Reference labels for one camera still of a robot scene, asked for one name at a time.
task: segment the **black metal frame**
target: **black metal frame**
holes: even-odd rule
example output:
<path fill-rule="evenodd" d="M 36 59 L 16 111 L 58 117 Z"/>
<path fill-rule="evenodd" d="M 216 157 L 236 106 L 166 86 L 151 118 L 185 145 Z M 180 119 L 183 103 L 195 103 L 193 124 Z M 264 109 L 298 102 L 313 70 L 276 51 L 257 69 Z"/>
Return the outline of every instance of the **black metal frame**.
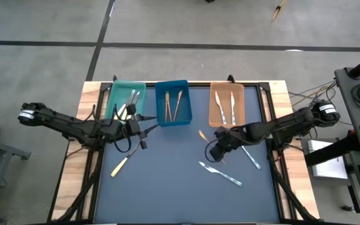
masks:
<path fill-rule="evenodd" d="M 146 86 L 147 87 L 154 87 L 156 82 L 148 82 L 146 81 Z M 271 97 L 271 92 L 270 92 L 270 87 L 269 87 L 269 83 L 268 82 L 245 82 L 245 83 L 241 83 L 242 85 L 244 85 L 244 87 L 254 87 L 256 89 L 256 94 L 258 96 L 257 100 L 259 103 L 259 110 L 261 112 L 261 118 L 262 121 L 267 122 L 266 119 L 266 111 L 264 108 L 264 104 L 263 104 L 263 95 L 262 95 L 262 91 L 265 92 L 266 97 L 267 97 L 267 102 L 268 102 L 268 107 L 269 107 L 269 112 L 271 115 L 271 118 L 274 119 L 276 116 L 274 115 L 274 106 L 273 106 L 273 100 Z M 98 102 L 97 102 L 97 107 L 96 107 L 96 115 L 97 118 L 99 119 L 100 114 L 101 114 L 101 108 L 102 108 L 102 103 L 103 103 L 103 99 L 104 99 L 104 93 L 105 91 L 110 91 L 110 87 L 111 87 L 112 83 L 110 82 L 103 82 L 101 83 L 100 89 L 99 89 L 99 96 L 98 96 Z M 190 87 L 209 87 L 211 85 L 211 82 L 189 82 L 189 86 Z M 270 145 L 268 143 L 266 143 L 266 149 L 268 154 L 272 154 L 273 150 L 270 148 Z M 98 195 L 98 186 L 99 186 L 99 176 L 100 176 L 100 169 L 101 169 L 101 164 L 103 161 L 103 155 L 104 155 L 104 148 L 102 149 L 90 149 L 87 155 L 87 159 L 86 159 L 86 167 L 84 168 L 84 176 L 83 176 L 83 181 L 82 181 L 82 189 L 85 187 L 87 181 L 89 180 L 88 177 L 90 175 L 90 171 L 91 171 L 91 163 L 93 161 L 93 153 L 94 151 L 99 151 L 98 154 L 98 159 L 97 159 L 97 163 L 96 163 L 96 167 L 95 170 L 99 171 L 97 173 L 97 177 L 94 184 L 93 184 L 93 189 L 92 189 L 92 193 L 91 193 L 91 202 L 90 202 L 90 207 L 89 207 L 89 212 L 87 215 L 87 219 L 83 219 L 83 209 L 84 209 L 84 199 L 81 201 L 78 210 L 77 210 L 77 214 L 76 214 L 76 220 L 75 221 L 71 221 L 70 223 L 92 223 L 94 221 L 94 214 L 95 214 L 95 207 L 96 207 L 96 200 L 97 200 L 97 195 Z M 284 178 L 286 184 L 289 186 L 289 178 L 288 178 L 288 172 L 286 169 L 286 162 L 284 160 L 284 156 L 283 153 L 281 153 L 281 175 Z M 54 224 L 53 221 L 51 221 L 52 219 L 52 215 L 53 215 L 53 211 L 54 211 L 54 207 L 55 207 L 55 203 L 56 203 L 56 198 L 58 196 L 58 191 L 59 191 L 59 186 L 61 183 L 61 178 L 62 178 L 62 174 L 63 174 L 63 168 L 65 165 L 65 161 L 62 164 L 62 168 L 61 168 L 61 173 L 59 175 L 59 181 L 57 183 L 56 189 L 55 189 L 55 194 L 54 194 L 54 198 L 52 200 L 52 204 L 51 204 L 51 208 L 49 211 L 49 215 L 47 218 L 47 224 L 51 223 Z M 272 174 L 272 181 L 273 181 L 273 188 L 274 188 L 274 193 L 276 196 L 276 202 L 277 202 L 277 210 L 278 210 L 278 214 L 279 214 L 279 218 L 280 221 L 282 221 L 283 219 L 285 219 L 285 215 L 284 215 L 284 209 L 283 209 L 283 203 L 281 201 L 281 195 L 280 195 L 280 189 L 279 189 L 279 183 L 275 180 L 274 178 L 274 169 L 271 166 L 271 174 Z M 296 219 L 296 211 L 295 211 L 295 207 L 293 206 L 293 204 L 291 203 L 291 200 L 288 199 L 288 203 L 289 203 L 289 211 L 291 213 L 291 219 Z"/>

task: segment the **concrete floor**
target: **concrete floor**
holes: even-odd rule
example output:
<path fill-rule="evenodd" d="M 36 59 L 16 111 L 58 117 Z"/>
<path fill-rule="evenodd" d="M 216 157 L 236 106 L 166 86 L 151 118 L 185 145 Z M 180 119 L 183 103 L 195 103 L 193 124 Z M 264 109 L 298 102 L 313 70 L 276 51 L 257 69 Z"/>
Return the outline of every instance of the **concrete floor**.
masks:
<path fill-rule="evenodd" d="M 96 42 L 108 2 L 0 0 L 0 40 Z M 104 42 L 360 47 L 360 1 L 289 1 L 271 23 L 278 4 L 117 0 Z M 8 224 L 46 220 L 68 144 L 44 127 L 20 125 L 20 106 L 43 102 L 75 115 L 93 52 L 93 47 L 0 46 L 0 141 L 32 152 L 29 161 L 12 161 L 5 177 L 9 185 L 0 191 L 0 218 Z M 138 81 L 233 74 L 238 80 L 286 80 L 297 93 L 359 62 L 360 52 L 102 48 L 93 81 L 110 81 L 113 74 Z M 334 103 L 348 123 L 339 94 Z M 319 137 L 342 138 L 348 129 L 344 124 L 318 129 Z M 360 224 L 359 214 L 339 209 L 351 203 L 346 187 L 314 184 L 314 193 L 323 219 Z"/>

